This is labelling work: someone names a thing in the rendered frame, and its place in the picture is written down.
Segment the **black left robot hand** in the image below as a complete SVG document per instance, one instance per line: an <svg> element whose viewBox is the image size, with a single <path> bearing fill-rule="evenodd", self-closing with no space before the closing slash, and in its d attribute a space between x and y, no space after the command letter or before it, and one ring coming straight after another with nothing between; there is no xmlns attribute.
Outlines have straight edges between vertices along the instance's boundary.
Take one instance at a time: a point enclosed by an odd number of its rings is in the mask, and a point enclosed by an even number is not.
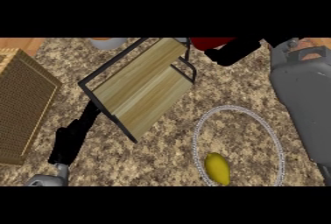
<svg viewBox="0 0 331 224"><path fill-rule="evenodd" d="M48 160L52 165L73 164L99 113L101 110L93 101L90 101L80 118L76 119L67 127L61 127L56 130L55 147Z"/></svg>

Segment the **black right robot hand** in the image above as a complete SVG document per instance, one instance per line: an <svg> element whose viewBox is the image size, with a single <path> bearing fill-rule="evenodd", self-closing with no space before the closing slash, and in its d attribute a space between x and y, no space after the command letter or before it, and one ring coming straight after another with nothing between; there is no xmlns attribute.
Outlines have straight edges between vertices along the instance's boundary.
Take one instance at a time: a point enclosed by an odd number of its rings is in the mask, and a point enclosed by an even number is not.
<svg viewBox="0 0 331 224"><path fill-rule="evenodd" d="M299 38L277 37L277 38L263 38L259 36L254 37L240 37L235 40L231 40L220 49L210 48L204 51L204 54L220 66L228 67L237 63L246 56L250 55L262 46L260 41L265 40L271 47L280 46L284 42L290 43L290 46L299 42Z"/></svg>

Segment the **red rounded object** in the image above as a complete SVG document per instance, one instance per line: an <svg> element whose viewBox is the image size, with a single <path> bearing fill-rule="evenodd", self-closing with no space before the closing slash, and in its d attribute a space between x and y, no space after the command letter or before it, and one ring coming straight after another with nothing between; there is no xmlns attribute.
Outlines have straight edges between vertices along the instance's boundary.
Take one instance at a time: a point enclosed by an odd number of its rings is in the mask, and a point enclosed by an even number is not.
<svg viewBox="0 0 331 224"><path fill-rule="evenodd" d="M198 50L206 51L209 49L213 49L219 46L226 45L232 40L234 40L234 38L229 38L229 37L226 37L226 38L191 38L191 43Z"/></svg>

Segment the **brown wicker basket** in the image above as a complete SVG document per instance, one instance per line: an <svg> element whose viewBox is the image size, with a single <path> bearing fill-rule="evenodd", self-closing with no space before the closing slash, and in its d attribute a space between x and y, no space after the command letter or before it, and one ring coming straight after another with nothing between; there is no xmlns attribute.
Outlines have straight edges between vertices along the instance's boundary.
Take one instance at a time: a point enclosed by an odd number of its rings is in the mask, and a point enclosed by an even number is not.
<svg viewBox="0 0 331 224"><path fill-rule="evenodd" d="M19 48L0 49L0 164L24 164L61 85Z"/></svg>

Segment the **grey bowl with orange inside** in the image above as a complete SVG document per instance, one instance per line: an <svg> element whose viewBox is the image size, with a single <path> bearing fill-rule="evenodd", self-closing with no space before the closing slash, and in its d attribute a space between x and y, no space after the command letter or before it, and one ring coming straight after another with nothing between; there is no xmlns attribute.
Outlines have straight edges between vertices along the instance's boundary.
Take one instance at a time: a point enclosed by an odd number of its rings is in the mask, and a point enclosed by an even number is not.
<svg viewBox="0 0 331 224"><path fill-rule="evenodd" d="M126 38L90 38L92 45L101 50L118 48L127 41Z"/></svg>

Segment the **yellow mango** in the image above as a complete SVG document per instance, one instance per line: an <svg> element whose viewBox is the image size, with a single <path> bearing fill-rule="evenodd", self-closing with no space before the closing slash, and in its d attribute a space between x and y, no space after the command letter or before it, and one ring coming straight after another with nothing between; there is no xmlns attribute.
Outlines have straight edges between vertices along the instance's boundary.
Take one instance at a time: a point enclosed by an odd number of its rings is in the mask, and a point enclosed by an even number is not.
<svg viewBox="0 0 331 224"><path fill-rule="evenodd" d="M231 167L223 156L213 152L207 154L204 159L204 168L209 178L219 184L228 186L231 184Z"/></svg>

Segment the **black frame wooden tiered shelf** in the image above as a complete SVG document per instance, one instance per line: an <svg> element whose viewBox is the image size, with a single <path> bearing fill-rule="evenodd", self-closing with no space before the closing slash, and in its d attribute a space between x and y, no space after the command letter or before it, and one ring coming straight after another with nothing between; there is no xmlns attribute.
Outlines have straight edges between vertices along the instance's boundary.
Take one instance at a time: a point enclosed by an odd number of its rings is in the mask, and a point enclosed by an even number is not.
<svg viewBox="0 0 331 224"><path fill-rule="evenodd" d="M189 62L191 42L160 38L98 87L87 87L87 83L145 41L141 38L77 83L132 142L141 140L197 78L173 65L175 61Z"/></svg>

